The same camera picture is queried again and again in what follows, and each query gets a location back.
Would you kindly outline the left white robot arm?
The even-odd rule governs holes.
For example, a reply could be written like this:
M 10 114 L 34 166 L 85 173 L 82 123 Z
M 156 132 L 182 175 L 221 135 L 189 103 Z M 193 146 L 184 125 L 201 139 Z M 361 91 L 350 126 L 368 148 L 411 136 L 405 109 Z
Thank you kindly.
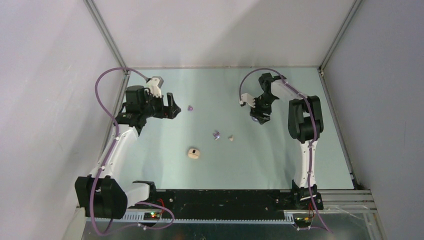
M 153 208 L 158 194 L 152 181 L 123 182 L 123 166 L 129 148 L 138 140 L 148 118 L 174 119 L 181 112 L 171 92 L 158 95 L 154 87 L 134 85 L 113 122 L 113 132 L 96 167 L 74 184 L 79 206 L 90 218 L 121 219 L 129 207 L 141 203 Z

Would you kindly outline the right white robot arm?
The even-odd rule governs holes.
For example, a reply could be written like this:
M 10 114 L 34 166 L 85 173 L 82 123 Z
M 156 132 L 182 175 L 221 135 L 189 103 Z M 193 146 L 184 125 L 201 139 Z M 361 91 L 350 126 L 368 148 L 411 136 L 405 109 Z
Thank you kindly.
M 263 125 L 270 121 L 272 104 L 287 99 L 287 128 L 290 137 L 299 143 L 300 160 L 297 161 L 290 190 L 290 202 L 296 209 L 316 207 L 318 190 L 315 180 L 315 153 L 320 134 L 324 130 L 321 100 L 307 96 L 288 84 L 282 75 L 263 73 L 258 79 L 263 93 L 252 97 L 242 94 L 250 106 L 250 116 Z

